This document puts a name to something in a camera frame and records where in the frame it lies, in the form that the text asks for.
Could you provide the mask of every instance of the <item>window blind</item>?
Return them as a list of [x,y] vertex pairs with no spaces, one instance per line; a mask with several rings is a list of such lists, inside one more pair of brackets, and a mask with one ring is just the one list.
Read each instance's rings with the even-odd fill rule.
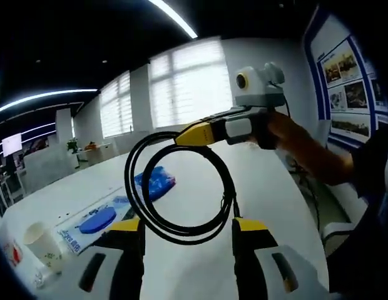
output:
[[191,43],[151,60],[150,96],[156,128],[186,124],[231,108],[221,42]]
[[133,131],[129,72],[117,77],[102,89],[100,104],[104,138]]

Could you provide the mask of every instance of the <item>blue plastic bag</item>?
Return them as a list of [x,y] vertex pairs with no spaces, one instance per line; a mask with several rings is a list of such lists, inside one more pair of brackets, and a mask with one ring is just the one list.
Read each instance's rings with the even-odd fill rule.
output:
[[[143,173],[134,177],[135,183],[142,185]],[[176,184],[176,179],[165,171],[164,167],[156,167],[151,173],[148,190],[150,192],[150,201],[156,201],[165,195]]]

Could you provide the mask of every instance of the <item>camera lens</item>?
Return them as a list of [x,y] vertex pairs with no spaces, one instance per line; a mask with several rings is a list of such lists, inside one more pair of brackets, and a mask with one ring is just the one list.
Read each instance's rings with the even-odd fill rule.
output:
[[237,75],[236,82],[240,89],[244,89],[247,86],[247,80],[245,79],[243,74]]

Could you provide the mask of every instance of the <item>desk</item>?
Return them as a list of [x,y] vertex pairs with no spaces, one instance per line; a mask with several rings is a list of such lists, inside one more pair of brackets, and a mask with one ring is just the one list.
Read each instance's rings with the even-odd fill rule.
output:
[[[166,143],[143,151],[136,172]],[[220,142],[212,149],[225,161],[236,185],[237,200],[246,218],[262,220],[279,244],[293,247],[318,271],[328,288],[324,249],[308,206],[290,174],[273,151],[252,144],[228,146]],[[16,269],[20,276],[38,263],[22,245],[24,230],[43,221],[52,228],[62,226],[84,213],[88,206],[123,187],[127,154],[82,170],[54,182],[11,206],[4,223],[14,233],[25,254]],[[202,224],[220,209],[222,182],[216,170],[200,155],[178,152],[162,159],[162,166],[176,176],[176,186],[155,203],[158,212],[171,222]],[[198,246],[179,246],[147,230],[145,275],[142,299],[238,299],[231,229]]]

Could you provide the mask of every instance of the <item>black ceiling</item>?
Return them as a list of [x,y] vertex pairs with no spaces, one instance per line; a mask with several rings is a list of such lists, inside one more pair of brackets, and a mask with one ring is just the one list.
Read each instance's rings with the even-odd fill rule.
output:
[[[0,12],[1,19],[7,20],[0,30],[0,106],[41,92],[100,89],[123,71],[136,69],[152,56],[190,41],[148,0],[8,2],[9,7]],[[306,0],[165,2],[199,38],[300,39],[315,9]],[[86,103],[93,98],[93,93],[43,98],[0,113],[0,123],[43,106]],[[79,105],[71,107],[75,113]],[[2,123],[0,140],[53,122],[57,109],[59,106]]]

